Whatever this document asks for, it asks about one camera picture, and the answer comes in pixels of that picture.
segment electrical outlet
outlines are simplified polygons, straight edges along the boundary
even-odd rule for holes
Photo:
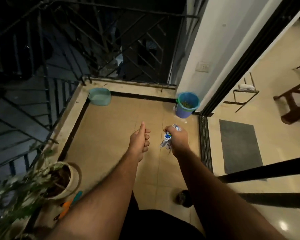
[[[209,72],[209,64],[204,62],[199,62],[195,69],[197,72]]]

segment doormat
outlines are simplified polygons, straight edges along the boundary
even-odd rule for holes
[[[254,126],[219,120],[224,160],[224,172],[239,171],[263,166]]]

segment blue and white wrapper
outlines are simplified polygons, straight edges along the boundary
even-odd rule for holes
[[[177,131],[181,131],[181,128],[177,126],[176,124],[172,125],[173,128],[176,128]],[[164,139],[160,144],[160,147],[165,147],[166,149],[172,149],[172,144],[171,144],[171,134],[167,131],[164,135]]]

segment purple bucket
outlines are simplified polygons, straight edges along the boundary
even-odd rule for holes
[[[178,105],[176,106],[176,115],[182,119],[188,118],[193,111],[200,106],[200,101],[197,95],[193,92],[182,92],[177,98]],[[184,107],[181,103],[186,102],[191,105],[191,108]]]

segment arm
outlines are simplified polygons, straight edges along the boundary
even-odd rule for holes
[[[188,133],[166,127],[174,156],[207,236],[220,239],[285,239],[249,203],[217,179],[190,149]]]
[[[142,122],[113,171],[68,212],[49,240],[118,239],[127,214],[137,166],[148,151],[150,130]]]

